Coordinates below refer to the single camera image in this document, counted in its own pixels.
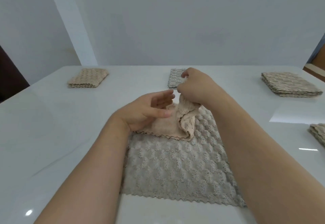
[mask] crumpled beige cloth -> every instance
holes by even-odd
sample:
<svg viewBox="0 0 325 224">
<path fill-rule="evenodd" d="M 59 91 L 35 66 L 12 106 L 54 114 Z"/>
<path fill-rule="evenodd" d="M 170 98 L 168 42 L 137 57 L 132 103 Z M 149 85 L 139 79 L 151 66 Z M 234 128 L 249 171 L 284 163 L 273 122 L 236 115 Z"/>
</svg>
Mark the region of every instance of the crumpled beige cloth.
<svg viewBox="0 0 325 224">
<path fill-rule="evenodd" d="M 314 84 L 289 72 L 262 73 L 262 80 L 275 94 L 281 97 L 314 97 L 323 91 Z"/>
<path fill-rule="evenodd" d="M 83 68 L 68 81 L 68 88 L 96 88 L 108 74 L 106 69 Z"/>
<path fill-rule="evenodd" d="M 325 146 L 325 124 L 324 123 L 310 124 L 308 132 L 310 132 L 321 145 Z"/>
<path fill-rule="evenodd" d="M 186 100 L 179 96 L 178 104 L 171 104 L 166 109 L 173 110 L 169 118 L 158 118 L 137 133 L 147 133 L 164 136 L 176 140 L 191 140 L 194 136 L 195 115 L 199 114 L 200 104 Z"/>
</svg>

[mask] glossy white tabletop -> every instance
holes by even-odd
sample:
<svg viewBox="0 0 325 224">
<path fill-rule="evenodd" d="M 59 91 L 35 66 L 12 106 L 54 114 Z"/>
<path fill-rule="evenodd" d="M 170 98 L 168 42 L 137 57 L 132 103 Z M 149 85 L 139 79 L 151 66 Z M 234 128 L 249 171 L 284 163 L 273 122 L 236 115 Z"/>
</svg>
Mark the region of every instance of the glossy white tabletop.
<svg viewBox="0 0 325 224">
<path fill-rule="evenodd" d="M 69 66 L 1 103 L 0 223 L 33 223 L 86 154 L 108 117 L 140 95 L 167 89 L 170 69 L 186 67 L 107 66 L 110 74 L 97 88 L 70 89 L 66 82 L 82 67 Z M 325 185 L 325 148 L 307 132 L 310 123 L 325 123 L 325 94 L 316 98 L 279 97 L 260 75 L 289 71 L 301 74 L 322 90 L 325 83 L 296 67 L 195 67 L 209 74 Z M 255 223 L 248 209 L 233 206 L 129 195 L 120 199 L 120 224 L 198 222 Z"/>
</svg>

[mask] person's right arm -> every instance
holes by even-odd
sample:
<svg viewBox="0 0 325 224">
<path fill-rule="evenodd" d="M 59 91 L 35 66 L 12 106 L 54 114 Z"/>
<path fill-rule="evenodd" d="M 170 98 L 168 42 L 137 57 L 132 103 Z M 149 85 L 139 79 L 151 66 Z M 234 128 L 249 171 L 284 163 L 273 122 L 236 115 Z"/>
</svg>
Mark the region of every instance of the person's right arm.
<svg viewBox="0 0 325 224">
<path fill-rule="evenodd" d="M 177 90 L 212 112 L 230 168 L 257 223 L 325 223 L 323 185 L 208 75 L 189 68 L 185 76 Z"/>
</svg>

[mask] hand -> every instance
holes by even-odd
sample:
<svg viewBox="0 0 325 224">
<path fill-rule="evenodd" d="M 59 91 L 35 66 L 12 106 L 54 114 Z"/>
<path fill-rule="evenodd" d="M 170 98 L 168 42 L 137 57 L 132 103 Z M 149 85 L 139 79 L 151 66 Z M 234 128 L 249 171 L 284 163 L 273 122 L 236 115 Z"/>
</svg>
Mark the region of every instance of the hand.
<svg viewBox="0 0 325 224">
<path fill-rule="evenodd" d="M 127 124 L 130 131 L 144 128 L 155 118 L 168 118 L 172 111 L 166 106 L 173 103 L 175 95 L 173 90 L 145 94 L 133 102 L 117 110 L 112 116 L 118 117 Z"/>
<path fill-rule="evenodd" d="M 211 94 L 221 91 L 213 79 L 195 68 L 188 68 L 182 73 L 182 78 L 187 77 L 187 80 L 177 86 L 177 91 L 186 99 L 193 103 L 200 103 L 206 108 L 208 101 L 211 99 Z"/>
</svg>

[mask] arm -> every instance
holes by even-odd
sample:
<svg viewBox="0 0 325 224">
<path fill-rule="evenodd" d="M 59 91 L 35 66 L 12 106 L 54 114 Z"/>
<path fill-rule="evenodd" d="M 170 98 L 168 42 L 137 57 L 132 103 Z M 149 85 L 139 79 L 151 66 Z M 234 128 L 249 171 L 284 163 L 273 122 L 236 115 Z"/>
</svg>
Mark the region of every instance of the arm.
<svg viewBox="0 0 325 224">
<path fill-rule="evenodd" d="M 182 77 L 187 75 L 177 90 L 212 112 L 231 170 L 256 221 L 324 223 L 325 188 L 208 75 L 192 68 Z"/>
<path fill-rule="evenodd" d="M 174 97 L 173 90 L 150 93 L 116 111 L 35 224 L 114 223 L 129 133 L 169 117 L 163 108 Z"/>
</svg>

